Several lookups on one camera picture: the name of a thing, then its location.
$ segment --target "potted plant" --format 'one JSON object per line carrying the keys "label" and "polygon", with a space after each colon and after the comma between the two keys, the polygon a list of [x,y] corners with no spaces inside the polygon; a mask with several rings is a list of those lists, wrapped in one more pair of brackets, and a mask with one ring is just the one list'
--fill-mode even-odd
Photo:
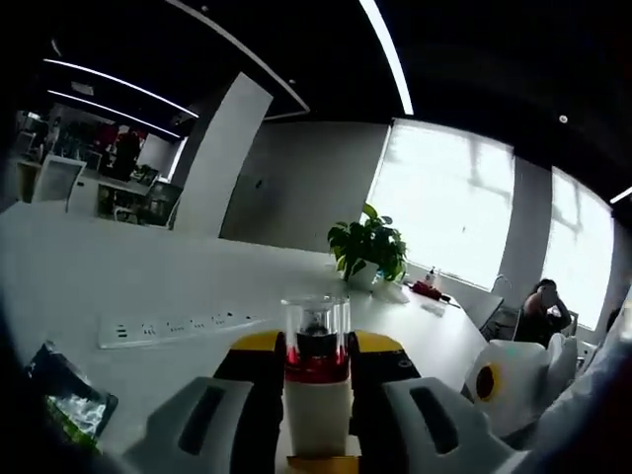
{"label": "potted plant", "polygon": [[344,271],[344,280],[368,288],[377,272],[384,279],[394,280],[404,270],[406,244],[398,230],[389,227],[393,219],[379,216],[369,204],[362,213],[367,219],[359,222],[337,222],[327,234],[336,257],[337,269]]}

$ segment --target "white chair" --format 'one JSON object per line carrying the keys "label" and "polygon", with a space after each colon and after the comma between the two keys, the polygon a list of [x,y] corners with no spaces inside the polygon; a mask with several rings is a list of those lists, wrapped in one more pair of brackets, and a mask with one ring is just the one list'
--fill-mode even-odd
{"label": "white chair", "polygon": [[43,200],[65,201],[65,211],[68,211],[68,201],[72,191],[77,186],[86,163],[60,156],[48,155],[41,166],[32,202]]}

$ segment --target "power strip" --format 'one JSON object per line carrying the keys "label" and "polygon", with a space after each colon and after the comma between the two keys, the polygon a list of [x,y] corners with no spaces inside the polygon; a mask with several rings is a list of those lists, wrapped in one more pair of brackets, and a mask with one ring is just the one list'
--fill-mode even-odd
{"label": "power strip", "polygon": [[226,311],[214,316],[164,321],[121,321],[103,318],[99,328],[98,345],[101,349],[134,348],[210,336],[220,331],[244,328],[263,322],[251,314]]}

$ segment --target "white table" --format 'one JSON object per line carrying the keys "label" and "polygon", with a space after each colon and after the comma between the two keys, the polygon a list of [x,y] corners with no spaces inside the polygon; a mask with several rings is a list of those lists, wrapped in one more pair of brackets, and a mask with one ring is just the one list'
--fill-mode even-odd
{"label": "white table", "polygon": [[[26,362],[50,339],[95,385],[119,397],[101,447],[121,458],[142,439],[148,416],[193,378],[211,376],[246,332],[282,329],[279,301],[340,284],[330,256],[61,217],[17,203],[0,214],[0,278],[9,323]],[[422,376],[460,390],[486,343],[467,315],[409,293],[406,305],[352,294],[352,325],[398,340]],[[249,311],[270,322],[144,349],[100,351],[99,318],[195,316]],[[282,432],[279,445],[287,445]],[[277,461],[286,452],[279,449]]]}
{"label": "white table", "polygon": [[[28,166],[38,171],[41,169],[40,163],[24,158],[15,159],[14,162],[18,167]],[[137,182],[115,180],[103,176],[96,170],[85,168],[68,200],[68,212],[84,217],[96,217],[99,208],[99,186],[106,186],[138,196],[145,196],[149,192],[148,186]]]}
{"label": "white table", "polygon": [[[24,158],[20,158],[17,160],[19,165],[30,166],[32,168],[41,169],[41,163],[37,163],[35,161],[26,160]],[[134,195],[145,196],[149,191],[148,186],[141,185],[140,183],[133,181],[121,181],[115,180],[114,178],[109,178],[107,176],[103,176],[96,170],[91,170],[85,168],[81,173],[81,177],[79,178],[79,182],[91,180],[96,182],[98,185],[107,186],[109,188],[113,188],[119,191],[125,191],[128,193],[132,193]]]}

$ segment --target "black chair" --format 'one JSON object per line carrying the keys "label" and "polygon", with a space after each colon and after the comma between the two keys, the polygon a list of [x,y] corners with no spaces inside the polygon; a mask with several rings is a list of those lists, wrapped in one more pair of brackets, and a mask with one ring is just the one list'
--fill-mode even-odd
{"label": "black chair", "polygon": [[115,221],[128,222],[134,216],[136,223],[152,227],[171,228],[180,201],[182,188],[169,183],[155,182],[141,205],[115,207]]}

